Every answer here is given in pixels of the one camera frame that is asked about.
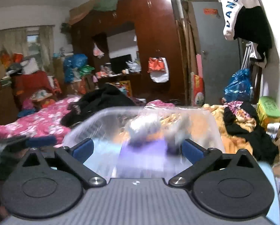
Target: clear plastic bin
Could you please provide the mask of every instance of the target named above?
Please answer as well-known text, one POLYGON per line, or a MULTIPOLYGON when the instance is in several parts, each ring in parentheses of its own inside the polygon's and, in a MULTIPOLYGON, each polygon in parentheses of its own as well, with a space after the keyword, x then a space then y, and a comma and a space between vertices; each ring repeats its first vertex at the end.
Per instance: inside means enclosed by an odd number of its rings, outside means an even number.
POLYGON ((73 129, 65 136, 63 145, 72 147, 86 138, 92 138, 94 152, 84 165, 107 181, 110 178, 165 178, 168 181, 191 166, 185 157, 168 154, 162 138, 151 140, 141 147, 128 145, 130 135, 126 126, 138 116, 153 116, 165 121, 186 116, 189 118, 187 138, 206 149, 215 147, 224 152, 214 117, 201 109, 108 108, 73 129))

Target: red sticker on door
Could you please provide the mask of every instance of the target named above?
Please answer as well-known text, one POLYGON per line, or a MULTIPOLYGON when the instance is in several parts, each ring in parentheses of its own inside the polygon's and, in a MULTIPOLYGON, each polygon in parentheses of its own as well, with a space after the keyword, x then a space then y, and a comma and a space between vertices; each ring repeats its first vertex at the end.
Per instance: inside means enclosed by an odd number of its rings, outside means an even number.
POLYGON ((213 8, 204 8, 204 14, 213 14, 217 15, 218 14, 218 9, 213 9, 213 8))

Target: round black disc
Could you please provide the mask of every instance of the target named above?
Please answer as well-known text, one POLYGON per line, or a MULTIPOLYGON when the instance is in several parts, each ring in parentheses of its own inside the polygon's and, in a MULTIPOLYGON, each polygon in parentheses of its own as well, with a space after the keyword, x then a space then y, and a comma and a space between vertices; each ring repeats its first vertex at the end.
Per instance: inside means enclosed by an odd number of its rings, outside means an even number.
POLYGON ((72 208, 83 193, 80 181, 73 175, 51 168, 24 168, 3 186, 7 210, 24 218, 48 218, 72 208))
POLYGON ((273 188, 264 174, 239 166, 202 175, 192 191, 202 208, 235 219, 264 214, 274 198, 273 188))

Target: window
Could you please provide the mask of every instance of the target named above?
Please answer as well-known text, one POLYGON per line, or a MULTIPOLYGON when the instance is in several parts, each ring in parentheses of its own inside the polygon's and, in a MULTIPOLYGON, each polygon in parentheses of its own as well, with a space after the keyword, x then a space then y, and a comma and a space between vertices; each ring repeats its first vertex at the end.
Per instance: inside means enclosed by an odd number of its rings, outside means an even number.
POLYGON ((42 65, 42 58, 40 53, 40 41, 39 35, 28 35, 27 36, 27 45, 28 45, 28 52, 29 56, 36 59, 38 62, 38 66, 41 67, 42 65))

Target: wooden wardrobe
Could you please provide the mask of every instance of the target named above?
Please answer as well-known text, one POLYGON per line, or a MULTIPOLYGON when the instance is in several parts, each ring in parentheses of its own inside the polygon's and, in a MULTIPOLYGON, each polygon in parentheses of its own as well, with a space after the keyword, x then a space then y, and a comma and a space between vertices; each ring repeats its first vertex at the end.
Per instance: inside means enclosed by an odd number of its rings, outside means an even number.
POLYGON ((72 26, 74 53, 84 53, 88 62, 100 70, 100 65, 109 62, 107 34, 119 32, 125 25, 133 24, 137 35, 142 66, 140 74, 128 75, 133 96, 147 101, 179 99, 184 102, 184 81, 181 50, 175 20, 179 19, 176 0, 119 0, 116 11, 90 11, 81 21, 72 26), (93 56, 94 42, 105 56, 93 56), (149 57, 164 57, 169 68, 169 81, 155 83, 148 73, 149 57))

